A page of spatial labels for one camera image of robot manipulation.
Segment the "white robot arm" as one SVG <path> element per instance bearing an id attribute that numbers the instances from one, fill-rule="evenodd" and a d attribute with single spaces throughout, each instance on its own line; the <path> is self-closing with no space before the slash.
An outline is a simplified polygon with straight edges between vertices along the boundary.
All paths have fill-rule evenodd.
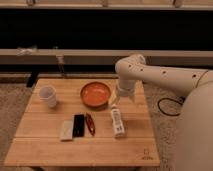
<path id="1" fill-rule="evenodd" d="M 133 97 L 137 81 L 155 84 L 182 97 L 192 93 L 201 98 L 213 97 L 213 70 L 148 65 L 142 54 L 118 60 L 115 70 L 116 94 L 120 97 Z"/>

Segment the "white robot base body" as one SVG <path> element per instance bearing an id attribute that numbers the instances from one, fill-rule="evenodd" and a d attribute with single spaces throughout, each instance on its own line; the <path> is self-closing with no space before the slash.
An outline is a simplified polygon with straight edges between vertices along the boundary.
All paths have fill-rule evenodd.
<path id="1" fill-rule="evenodd" d="M 187 97 L 178 121 L 174 171 L 213 171 L 213 86 Z"/>

